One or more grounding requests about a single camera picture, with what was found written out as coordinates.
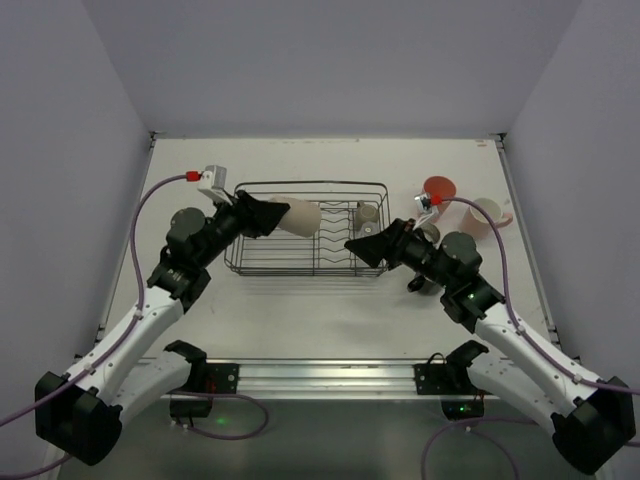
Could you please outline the cream cup brown band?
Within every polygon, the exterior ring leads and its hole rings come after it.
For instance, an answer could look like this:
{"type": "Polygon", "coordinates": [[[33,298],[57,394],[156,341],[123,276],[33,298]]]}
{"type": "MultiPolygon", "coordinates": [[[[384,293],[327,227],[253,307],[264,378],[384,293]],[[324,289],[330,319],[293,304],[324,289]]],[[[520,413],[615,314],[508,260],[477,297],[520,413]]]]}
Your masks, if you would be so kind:
{"type": "Polygon", "coordinates": [[[432,223],[424,223],[420,226],[420,230],[428,241],[430,241],[434,245],[437,245],[439,243],[441,239],[441,233],[436,225],[432,223]]]}

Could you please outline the pink faceted mug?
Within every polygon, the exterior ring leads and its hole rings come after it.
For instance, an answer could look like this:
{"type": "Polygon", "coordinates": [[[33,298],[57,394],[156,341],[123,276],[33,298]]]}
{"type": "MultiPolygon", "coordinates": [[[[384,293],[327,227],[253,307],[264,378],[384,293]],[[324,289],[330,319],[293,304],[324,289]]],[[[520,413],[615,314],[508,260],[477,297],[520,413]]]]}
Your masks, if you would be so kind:
{"type": "Polygon", "coordinates": [[[474,240],[482,240],[491,233],[491,225],[500,229],[510,225],[513,220],[513,214],[504,212],[494,200],[477,198],[473,200],[472,205],[466,207],[459,230],[470,235],[474,240]]]}

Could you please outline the beige tall cup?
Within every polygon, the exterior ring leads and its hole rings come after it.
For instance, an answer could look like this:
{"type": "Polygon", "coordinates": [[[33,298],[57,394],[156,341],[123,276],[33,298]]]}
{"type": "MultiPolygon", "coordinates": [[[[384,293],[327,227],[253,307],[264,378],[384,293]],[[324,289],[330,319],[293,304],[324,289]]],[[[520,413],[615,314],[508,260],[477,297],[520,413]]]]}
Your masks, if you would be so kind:
{"type": "Polygon", "coordinates": [[[319,231],[322,212],[317,204],[285,196],[273,196],[269,201],[289,206],[278,224],[279,229],[302,238],[311,238],[319,231]]]}

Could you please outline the black mug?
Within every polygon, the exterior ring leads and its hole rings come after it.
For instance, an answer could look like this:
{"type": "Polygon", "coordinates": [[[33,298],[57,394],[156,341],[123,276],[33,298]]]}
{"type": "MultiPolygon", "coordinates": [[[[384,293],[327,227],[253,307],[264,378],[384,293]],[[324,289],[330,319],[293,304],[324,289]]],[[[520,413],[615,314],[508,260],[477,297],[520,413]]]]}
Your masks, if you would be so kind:
{"type": "Polygon", "coordinates": [[[408,283],[407,290],[423,296],[434,296],[441,291],[441,287],[423,276],[415,276],[408,283]]]}

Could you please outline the salmon pink plastic cup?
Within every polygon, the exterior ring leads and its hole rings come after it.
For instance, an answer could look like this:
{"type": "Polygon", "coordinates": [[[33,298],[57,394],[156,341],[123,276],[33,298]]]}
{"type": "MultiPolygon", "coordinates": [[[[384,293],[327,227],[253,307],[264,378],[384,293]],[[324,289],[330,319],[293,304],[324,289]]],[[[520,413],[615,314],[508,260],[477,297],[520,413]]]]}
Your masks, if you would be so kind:
{"type": "MultiPolygon", "coordinates": [[[[430,196],[439,196],[441,198],[454,197],[457,193],[457,187],[455,183],[444,176],[431,176],[427,178],[423,183],[423,192],[428,193],[430,196]]],[[[443,201],[436,207],[437,213],[431,218],[431,222],[437,222],[445,211],[448,209],[450,203],[443,201]]]]}

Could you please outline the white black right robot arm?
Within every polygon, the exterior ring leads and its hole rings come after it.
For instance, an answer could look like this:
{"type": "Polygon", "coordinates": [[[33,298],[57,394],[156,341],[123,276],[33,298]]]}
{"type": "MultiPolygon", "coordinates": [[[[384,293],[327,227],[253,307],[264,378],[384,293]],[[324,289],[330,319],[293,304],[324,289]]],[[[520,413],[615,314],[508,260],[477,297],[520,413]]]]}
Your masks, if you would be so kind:
{"type": "Polygon", "coordinates": [[[447,316],[479,339],[464,357],[470,383],[537,423],[576,470],[595,474],[635,436],[634,390],[580,365],[517,316],[507,292],[481,276],[470,235],[452,232],[434,245],[397,219],[345,247],[370,267],[406,266],[439,285],[447,316]]]}

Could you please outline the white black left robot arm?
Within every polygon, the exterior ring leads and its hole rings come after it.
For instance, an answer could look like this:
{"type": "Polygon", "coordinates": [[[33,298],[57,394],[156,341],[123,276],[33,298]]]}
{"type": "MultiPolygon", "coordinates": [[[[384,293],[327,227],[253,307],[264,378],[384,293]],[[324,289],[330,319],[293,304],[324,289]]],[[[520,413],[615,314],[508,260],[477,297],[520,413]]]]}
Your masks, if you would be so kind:
{"type": "Polygon", "coordinates": [[[48,372],[36,384],[37,435],[93,466],[114,448],[125,424],[157,398],[207,392],[206,354],[183,341],[169,344],[147,369],[134,368],[199,299],[210,281],[208,266],[237,237],[270,235],[290,208],[239,191],[212,217],[197,208],[176,212],[141,301],[64,374],[48,372]]]}

